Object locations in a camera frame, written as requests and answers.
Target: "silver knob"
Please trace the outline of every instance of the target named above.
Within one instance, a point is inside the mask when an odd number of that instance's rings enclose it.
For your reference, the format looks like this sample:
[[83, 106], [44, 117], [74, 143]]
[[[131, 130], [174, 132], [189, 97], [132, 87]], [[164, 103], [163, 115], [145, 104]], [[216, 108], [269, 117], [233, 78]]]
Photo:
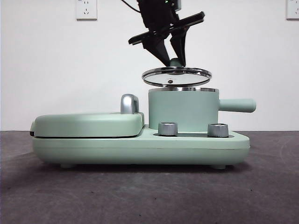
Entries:
[[216, 138], [228, 137], [228, 125], [227, 124], [208, 124], [207, 135]]
[[178, 124], [175, 122], [161, 122], [158, 125], [158, 134], [163, 136], [175, 136], [178, 134]]

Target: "dark gray floor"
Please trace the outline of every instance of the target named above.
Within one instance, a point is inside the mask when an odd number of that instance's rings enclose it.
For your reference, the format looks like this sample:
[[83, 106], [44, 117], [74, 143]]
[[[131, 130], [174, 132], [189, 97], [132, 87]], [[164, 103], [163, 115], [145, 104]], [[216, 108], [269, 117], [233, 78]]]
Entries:
[[298, 224], [299, 132], [241, 132], [246, 162], [63, 170], [32, 153], [28, 132], [1, 132], [2, 224]]

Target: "chrome handle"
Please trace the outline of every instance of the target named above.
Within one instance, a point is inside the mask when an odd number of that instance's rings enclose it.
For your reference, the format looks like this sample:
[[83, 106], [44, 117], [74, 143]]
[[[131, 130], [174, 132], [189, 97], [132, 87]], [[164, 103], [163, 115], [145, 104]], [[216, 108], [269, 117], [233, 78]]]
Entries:
[[124, 94], [121, 97], [121, 114], [134, 114], [139, 112], [138, 97], [133, 94]]

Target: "appliance base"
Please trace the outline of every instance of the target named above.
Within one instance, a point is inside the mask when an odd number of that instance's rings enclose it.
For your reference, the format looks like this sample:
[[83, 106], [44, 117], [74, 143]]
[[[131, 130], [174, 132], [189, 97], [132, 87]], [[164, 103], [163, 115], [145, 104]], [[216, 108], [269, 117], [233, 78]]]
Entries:
[[164, 137], [145, 126], [131, 138], [34, 137], [33, 150], [42, 161], [62, 168], [77, 164], [198, 164], [224, 169], [243, 162], [250, 148], [248, 137], [235, 132], [229, 135], [212, 138], [200, 132]]

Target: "electrical socket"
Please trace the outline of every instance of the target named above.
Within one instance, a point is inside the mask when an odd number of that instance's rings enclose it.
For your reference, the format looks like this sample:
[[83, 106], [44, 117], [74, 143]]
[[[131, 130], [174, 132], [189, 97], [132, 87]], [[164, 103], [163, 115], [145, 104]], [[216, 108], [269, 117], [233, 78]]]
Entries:
[[98, 3], [97, 0], [76, 0], [77, 20], [97, 20]]
[[299, 20], [299, 0], [287, 0], [286, 19]]

